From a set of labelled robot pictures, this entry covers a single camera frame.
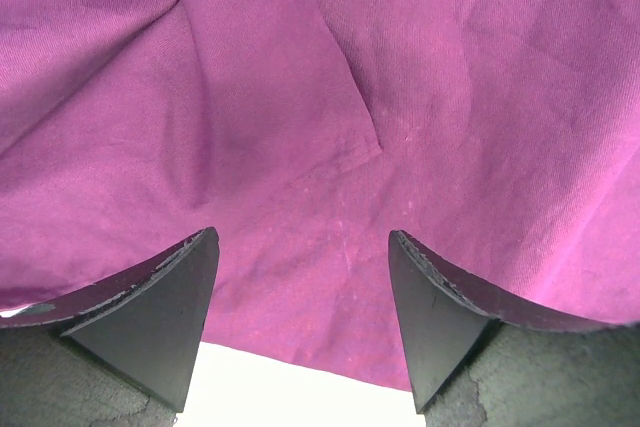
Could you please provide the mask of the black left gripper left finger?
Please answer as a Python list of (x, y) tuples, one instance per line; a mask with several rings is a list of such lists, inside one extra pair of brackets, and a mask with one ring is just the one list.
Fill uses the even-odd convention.
[(218, 234), (205, 228), (117, 274), (2, 317), (2, 425), (174, 425), (218, 261)]

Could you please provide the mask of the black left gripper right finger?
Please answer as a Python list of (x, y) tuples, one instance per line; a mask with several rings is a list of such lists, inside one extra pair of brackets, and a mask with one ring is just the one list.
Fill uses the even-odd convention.
[(416, 412), (429, 426), (635, 426), (639, 326), (557, 311), (403, 231), (389, 270)]

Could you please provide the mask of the purple cloth wrap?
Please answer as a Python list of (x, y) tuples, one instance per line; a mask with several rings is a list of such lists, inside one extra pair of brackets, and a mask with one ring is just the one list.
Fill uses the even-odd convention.
[(404, 230), (639, 317), (639, 0), (1, 0), (1, 305), (201, 229), (205, 339), (409, 386)]

